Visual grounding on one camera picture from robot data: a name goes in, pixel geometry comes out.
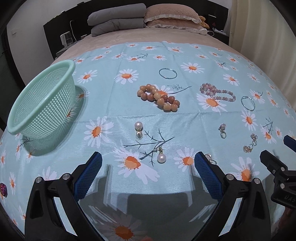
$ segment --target pink pillow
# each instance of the pink pillow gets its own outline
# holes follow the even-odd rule
[[[173,18],[182,20],[191,20],[194,23],[200,23],[200,17],[190,7],[181,4],[156,4],[147,8],[144,22],[147,23],[152,20],[160,18]]]
[[[147,23],[147,27],[150,28],[178,28],[178,29],[197,29],[200,30],[203,27],[199,23],[194,23],[192,21],[181,20],[181,19],[168,19],[168,18],[161,18],[149,21]]]

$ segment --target basket rim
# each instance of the basket rim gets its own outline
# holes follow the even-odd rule
[[[49,74],[51,71],[55,70],[57,67],[67,67],[68,70],[64,74],[64,76],[60,79],[60,81],[54,86],[54,88],[40,101],[40,103],[16,126],[14,126],[14,119],[16,115],[16,111],[19,107],[19,104],[23,100],[23,97],[28,93],[29,90],[31,90],[35,83],[37,83],[40,80],[40,77],[45,76]],[[20,133],[22,130],[24,130],[32,121],[34,118],[36,118],[37,115],[39,115],[40,111],[43,110],[47,104],[53,99],[53,97],[56,95],[56,91],[68,80],[69,75],[72,76],[74,70],[75,70],[75,62],[72,60],[62,60],[60,62],[57,62],[45,70],[43,70],[41,73],[39,73],[35,78],[33,78],[29,84],[22,90],[22,92],[19,94],[17,99],[15,100],[9,116],[7,120],[7,130],[10,134],[16,135],[17,133]]]

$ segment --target beige curtain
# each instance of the beige curtain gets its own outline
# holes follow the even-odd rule
[[[296,109],[296,37],[269,0],[232,0],[229,46],[261,68]]]

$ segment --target plastic basket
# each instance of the plastic basket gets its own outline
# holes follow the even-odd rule
[[[38,74],[13,104],[8,132],[42,139],[59,128],[75,101],[74,70],[74,61],[64,60]]]

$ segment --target textured blue pad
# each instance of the textured blue pad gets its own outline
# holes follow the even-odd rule
[[[284,137],[284,144],[292,151],[296,152],[296,140],[294,140],[292,137],[286,135]]]
[[[76,201],[83,199],[87,194],[91,184],[96,178],[102,167],[102,155],[98,152],[89,162],[88,166],[82,172],[74,184],[74,199]]]
[[[209,194],[213,199],[221,201],[223,197],[222,184],[211,169],[208,160],[205,160],[201,154],[197,153],[194,158],[194,166],[204,182]]]

